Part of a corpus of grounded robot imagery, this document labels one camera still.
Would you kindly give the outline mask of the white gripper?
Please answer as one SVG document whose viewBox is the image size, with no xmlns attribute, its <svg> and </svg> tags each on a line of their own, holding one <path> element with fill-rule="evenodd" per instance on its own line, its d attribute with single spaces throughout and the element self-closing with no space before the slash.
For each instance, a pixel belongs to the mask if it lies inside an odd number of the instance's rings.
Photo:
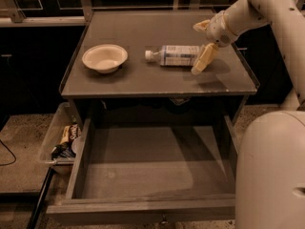
<svg viewBox="0 0 305 229">
<path fill-rule="evenodd" d="M 193 63 L 191 73 L 198 75 L 216 58 L 219 47 L 227 47 L 234 43 L 238 36 L 227 25 L 228 14 L 219 12 L 211 20 L 203 20 L 193 25 L 195 31 L 205 31 L 207 39 L 212 42 L 201 47 Z"/>
</svg>

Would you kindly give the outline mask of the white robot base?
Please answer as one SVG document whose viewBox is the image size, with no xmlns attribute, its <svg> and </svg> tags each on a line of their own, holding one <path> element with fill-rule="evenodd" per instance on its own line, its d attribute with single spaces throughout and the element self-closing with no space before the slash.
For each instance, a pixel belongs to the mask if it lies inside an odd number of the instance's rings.
<svg viewBox="0 0 305 229">
<path fill-rule="evenodd" d="M 242 138 L 235 229 L 305 229 L 305 113 L 258 117 Z"/>
</svg>

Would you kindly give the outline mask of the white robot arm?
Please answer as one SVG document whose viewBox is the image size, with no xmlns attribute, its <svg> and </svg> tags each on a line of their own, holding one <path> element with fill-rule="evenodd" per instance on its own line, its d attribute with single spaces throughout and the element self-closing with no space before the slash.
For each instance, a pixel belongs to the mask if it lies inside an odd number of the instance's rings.
<svg viewBox="0 0 305 229">
<path fill-rule="evenodd" d="M 305 103 L 305 17 L 296 6 L 298 0 L 237 0 L 211 19 L 193 25 L 203 31 L 209 43 L 200 49 L 192 67 L 193 74 L 204 71 L 221 47 L 233 44 L 251 29 L 270 25 L 280 50 L 294 95 Z"/>
</svg>

